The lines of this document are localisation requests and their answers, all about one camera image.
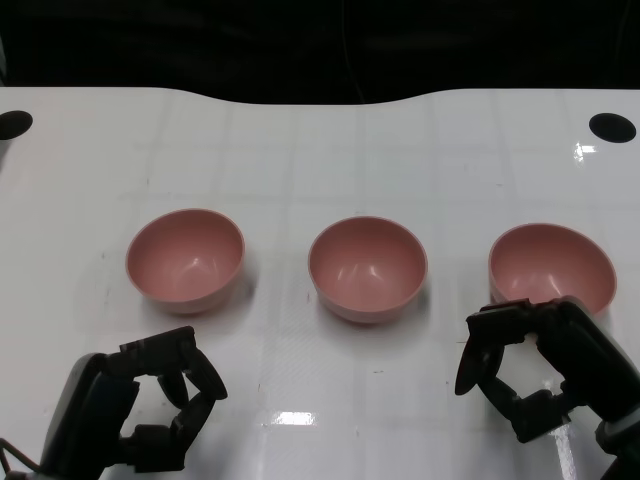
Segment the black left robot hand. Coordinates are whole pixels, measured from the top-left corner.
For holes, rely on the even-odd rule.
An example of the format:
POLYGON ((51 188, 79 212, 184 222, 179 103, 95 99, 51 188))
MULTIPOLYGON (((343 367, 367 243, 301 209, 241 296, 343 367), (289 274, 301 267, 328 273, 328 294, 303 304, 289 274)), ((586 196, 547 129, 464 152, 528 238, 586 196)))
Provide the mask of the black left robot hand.
POLYGON ((45 438, 39 471, 55 479, 97 479, 113 465, 137 473, 180 471, 185 456, 226 387, 197 347, 192 327, 123 344, 112 354, 87 354, 74 365, 45 438), (121 429, 153 376, 178 408, 171 424, 121 429))

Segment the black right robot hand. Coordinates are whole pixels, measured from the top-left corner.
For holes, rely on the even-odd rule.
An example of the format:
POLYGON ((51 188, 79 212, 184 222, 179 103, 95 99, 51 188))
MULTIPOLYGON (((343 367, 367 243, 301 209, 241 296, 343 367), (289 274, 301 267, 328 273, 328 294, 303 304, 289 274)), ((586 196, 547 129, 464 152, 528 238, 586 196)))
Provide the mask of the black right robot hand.
POLYGON ((479 387, 526 443, 568 422, 587 406, 601 423, 596 438, 614 454, 639 440, 639 372, 618 344, 575 299, 533 304, 528 300, 488 305, 466 320, 469 338, 459 364, 455 393, 479 387), (506 346, 535 336, 541 356, 561 374, 558 395, 539 390, 521 398, 497 374, 506 346))

